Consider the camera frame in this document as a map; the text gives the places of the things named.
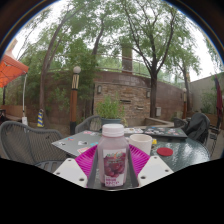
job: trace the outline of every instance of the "white bottle cap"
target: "white bottle cap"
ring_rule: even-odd
[[[124,135],[124,126],[122,124],[105,124],[102,129],[102,135],[106,137],[120,137]]]

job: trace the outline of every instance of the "metal chair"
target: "metal chair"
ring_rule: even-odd
[[[101,129],[101,118],[99,115],[93,115],[86,118],[82,123],[76,126],[75,134],[85,130],[99,131]]]
[[[53,173],[69,156],[51,143],[62,139],[57,130],[34,129],[15,121],[0,127],[0,146],[6,159]]]
[[[184,132],[186,131],[188,126],[188,122],[177,117],[173,118],[173,123],[174,123],[174,128],[181,128]]]
[[[185,133],[189,138],[199,141],[203,145],[206,145],[209,126],[210,120],[205,114],[195,113],[192,116]]]
[[[211,149],[211,156],[212,156],[212,154],[213,154],[213,152],[214,152],[214,149],[215,149],[215,145],[216,145],[216,141],[217,141],[217,138],[218,138],[218,135],[219,135],[219,133],[221,132],[221,118],[220,117],[218,117],[218,121],[217,121],[217,124],[216,124],[216,126],[214,126],[214,125],[210,125],[210,127],[209,127],[209,129],[211,130],[211,132],[213,133],[213,134],[210,134],[209,135],[209,138],[210,139],[213,139],[213,145],[212,145],[212,149]]]

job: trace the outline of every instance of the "bottle label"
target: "bottle label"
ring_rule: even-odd
[[[126,149],[103,150],[105,186],[116,187],[124,184]]]

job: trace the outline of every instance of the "chair back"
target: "chair back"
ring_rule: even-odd
[[[65,160],[66,153],[51,144],[62,138],[57,130],[34,129],[14,121],[3,122],[0,126],[0,146],[5,157],[30,165]]]
[[[195,113],[187,127],[186,135],[193,140],[205,144],[208,138],[209,126],[210,120],[205,114]]]

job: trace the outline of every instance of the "plastic bottle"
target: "plastic bottle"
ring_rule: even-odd
[[[122,186],[126,181],[129,144],[124,126],[105,124],[98,146],[100,182],[106,187]]]

